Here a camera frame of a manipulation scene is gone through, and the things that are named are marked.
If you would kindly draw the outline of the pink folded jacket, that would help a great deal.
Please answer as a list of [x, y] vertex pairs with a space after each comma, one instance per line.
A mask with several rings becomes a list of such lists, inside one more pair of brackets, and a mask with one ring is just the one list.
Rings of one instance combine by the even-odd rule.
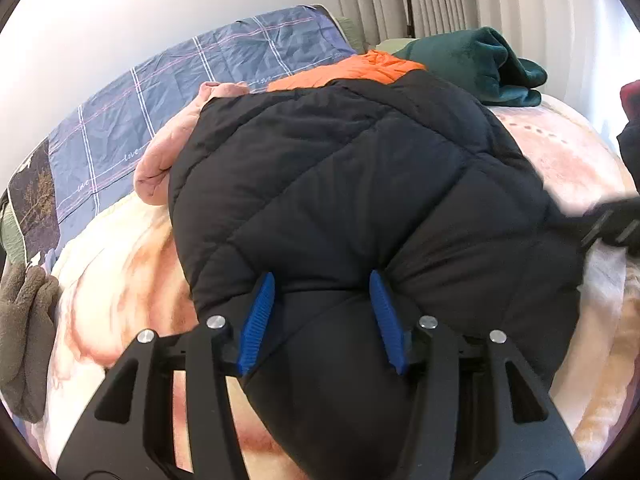
[[247, 84], [206, 81], [196, 97], [171, 117], [154, 136], [134, 170], [134, 192], [151, 206], [168, 204], [169, 171], [190, 139], [203, 107], [215, 98], [235, 98], [250, 93]]

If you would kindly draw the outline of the orange folded puffer jacket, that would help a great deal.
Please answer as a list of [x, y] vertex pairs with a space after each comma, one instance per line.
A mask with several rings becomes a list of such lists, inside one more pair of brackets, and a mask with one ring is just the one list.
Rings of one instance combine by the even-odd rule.
[[418, 62], [403, 60], [388, 52], [370, 50], [365, 54], [352, 55], [331, 65], [317, 66], [275, 80], [268, 84], [267, 91], [321, 88], [337, 79], [367, 79], [379, 84], [392, 84], [413, 70], [426, 70], [426, 67]]

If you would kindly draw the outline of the cream fleece blanket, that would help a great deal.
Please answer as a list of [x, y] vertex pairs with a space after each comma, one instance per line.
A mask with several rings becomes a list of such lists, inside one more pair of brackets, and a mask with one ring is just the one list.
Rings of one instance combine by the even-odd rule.
[[[536, 107], [496, 107], [495, 115], [564, 209], [577, 212], [634, 192], [629, 171], [590, 122], [552, 96]], [[70, 240], [53, 273], [62, 295], [46, 412], [30, 433], [50, 467], [105, 372], [140, 330], [170, 335], [196, 322], [168, 212], [135, 195]], [[614, 441], [638, 401], [639, 266], [618, 249], [590, 252], [577, 333], [551, 394], [588, 464]]]

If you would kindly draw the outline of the brown fleece folded garment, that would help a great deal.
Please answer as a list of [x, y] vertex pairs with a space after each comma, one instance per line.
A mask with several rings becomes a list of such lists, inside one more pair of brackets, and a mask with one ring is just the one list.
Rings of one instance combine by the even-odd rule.
[[60, 298], [55, 276], [15, 263], [1, 284], [1, 394], [25, 422], [43, 418]]

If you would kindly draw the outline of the black puffer jacket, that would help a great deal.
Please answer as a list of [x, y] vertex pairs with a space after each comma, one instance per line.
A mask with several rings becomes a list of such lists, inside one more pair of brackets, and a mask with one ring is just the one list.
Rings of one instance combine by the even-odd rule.
[[558, 204], [494, 114], [424, 70], [210, 101], [169, 213], [200, 318], [273, 275], [242, 387], [314, 479], [386, 479], [405, 441], [418, 378], [388, 362], [372, 273], [403, 328], [502, 330], [544, 385], [578, 320], [584, 255]]

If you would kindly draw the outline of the blue plaid pillow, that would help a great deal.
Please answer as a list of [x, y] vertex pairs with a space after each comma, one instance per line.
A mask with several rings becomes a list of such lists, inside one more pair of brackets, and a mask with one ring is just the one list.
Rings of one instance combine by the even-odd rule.
[[201, 84], [270, 82], [355, 54], [347, 22], [322, 6], [292, 6], [193, 36], [131, 67], [77, 105], [49, 136], [58, 248], [132, 191], [132, 174], [160, 128]]

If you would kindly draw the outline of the dark patterned pillow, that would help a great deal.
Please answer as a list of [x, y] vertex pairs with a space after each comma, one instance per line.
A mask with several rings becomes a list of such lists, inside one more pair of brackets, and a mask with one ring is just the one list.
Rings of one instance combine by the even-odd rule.
[[59, 241], [49, 141], [43, 140], [21, 163], [1, 196], [1, 247], [12, 264], [46, 266], [47, 255]]

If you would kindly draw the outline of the beige curtain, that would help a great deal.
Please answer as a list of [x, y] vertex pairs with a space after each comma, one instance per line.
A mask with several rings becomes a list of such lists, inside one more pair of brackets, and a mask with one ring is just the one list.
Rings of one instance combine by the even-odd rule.
[[337, 0], [368, 44], [490, 26], [544, 66], [544, 92], [586, 116], [601, 136], [626, 122], [620, 87], [637, 76], [624, 56], [638, 32], [620, 0]]

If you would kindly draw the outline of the dark green folded garment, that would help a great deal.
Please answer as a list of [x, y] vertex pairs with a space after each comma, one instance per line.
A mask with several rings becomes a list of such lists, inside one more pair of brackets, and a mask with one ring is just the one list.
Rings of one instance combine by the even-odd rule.
[[538, 88], [548, 80], [542, 66], [517, 56], [491, 27], [412, 40], [395, 55], [424, 65], [489, 106], [538, 106]]

